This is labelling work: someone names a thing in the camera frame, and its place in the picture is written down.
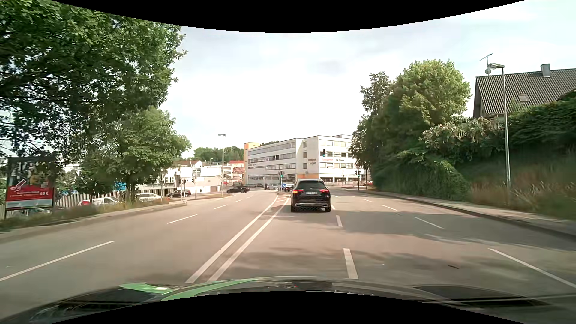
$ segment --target chimney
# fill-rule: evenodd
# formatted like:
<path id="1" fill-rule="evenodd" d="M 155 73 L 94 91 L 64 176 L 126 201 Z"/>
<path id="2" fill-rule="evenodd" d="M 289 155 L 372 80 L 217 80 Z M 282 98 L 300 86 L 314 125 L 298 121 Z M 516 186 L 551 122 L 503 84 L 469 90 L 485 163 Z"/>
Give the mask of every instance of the chimney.
<path id="1" fill-rule="evenodd" d="M 544 78 L 550 78 L 552 74 L 550 73 L 550 64 L 542 64 L 540 65 L 540 70 L 542 71 L 542 76 Z"/>

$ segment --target asphalt road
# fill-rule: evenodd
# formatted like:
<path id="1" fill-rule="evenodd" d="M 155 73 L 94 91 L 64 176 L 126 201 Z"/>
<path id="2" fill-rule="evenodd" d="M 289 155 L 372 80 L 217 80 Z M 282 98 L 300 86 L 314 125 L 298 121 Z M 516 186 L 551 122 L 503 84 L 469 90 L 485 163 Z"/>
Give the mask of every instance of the asphalt road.
<path id="1" fill-rule="evenodd" d="M 576 293 L 576 243 L 451 210 L 332 189 L 332 211 L 290 212 L 253 190 L 0 244 L 0 318 L 127 282 L 259 276 Z"/>

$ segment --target car hood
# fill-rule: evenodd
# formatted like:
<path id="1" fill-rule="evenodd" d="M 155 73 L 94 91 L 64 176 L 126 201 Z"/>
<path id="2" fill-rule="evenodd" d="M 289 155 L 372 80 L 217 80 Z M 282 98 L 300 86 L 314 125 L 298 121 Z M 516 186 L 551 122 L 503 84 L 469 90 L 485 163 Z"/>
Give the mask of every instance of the car hood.
<path id="1" fill-rule="evenodd" d="M 330 279 L 308 276 L 258 277 L 204 282 L 189 286 L 135 282 L 84 293 L 0 319 L 0 323 L 49 324 L 107 310 L 168 300 L 239 292 L 303 291 L 339 292 L 381 296 L 484 312 L 485 304 L 545 306 L 541 300 L 505 292 L 458 285 L 404 286 L 394 283 Z"/>

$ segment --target red billboard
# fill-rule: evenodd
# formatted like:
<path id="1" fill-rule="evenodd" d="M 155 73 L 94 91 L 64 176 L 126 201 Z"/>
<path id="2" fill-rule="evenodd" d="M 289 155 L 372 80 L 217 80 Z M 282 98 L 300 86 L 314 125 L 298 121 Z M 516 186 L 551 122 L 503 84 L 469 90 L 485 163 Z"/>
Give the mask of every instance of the red billboard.
<path id="1" fill-rule="evenodd" d="M 6 210 L 53 206 L 53 158 L 9 157 L 7 171 Z"/>

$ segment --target metal fence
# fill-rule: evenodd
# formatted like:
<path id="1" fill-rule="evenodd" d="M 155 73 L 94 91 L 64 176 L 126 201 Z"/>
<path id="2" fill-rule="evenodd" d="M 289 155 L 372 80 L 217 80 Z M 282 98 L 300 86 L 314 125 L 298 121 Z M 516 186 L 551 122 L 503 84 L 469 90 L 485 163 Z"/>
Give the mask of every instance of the metal fence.
<path id="1" fill-rule="evenodd" d="M 160 196 L 166 196 L 167 194 L 177 190 L 177 188 L 162 188 L 162 189 L 140 189 L 138 193 L 153 193 Z M 116 198 L 122 193 L 123 191 L 113 191 L 111 193 L 103 194 L 103 195 L 96 195 L 93 198 L 105 198 L 105 197 L 112 197 Z M 90 195 L 88 194 L 72 194 L 68 196 L 62 197 L 60 200 L 56 201 L 56 206 L 60 207 L 73 207 L 77 206 L 81 201 L 90 200 Z"/>

